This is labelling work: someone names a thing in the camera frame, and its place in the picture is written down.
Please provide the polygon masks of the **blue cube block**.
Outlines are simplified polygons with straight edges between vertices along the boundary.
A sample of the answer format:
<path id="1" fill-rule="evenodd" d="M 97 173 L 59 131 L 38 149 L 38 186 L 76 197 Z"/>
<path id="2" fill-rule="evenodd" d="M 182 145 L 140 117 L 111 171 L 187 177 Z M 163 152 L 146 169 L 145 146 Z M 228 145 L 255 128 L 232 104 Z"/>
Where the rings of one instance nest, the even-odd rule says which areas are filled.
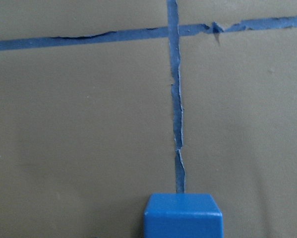
<path id="1" fill-rule="evenodd" d="M 223 214 L 210 194 L 155 193 L 144 212 L 145 238 L 222 238 Z"/>

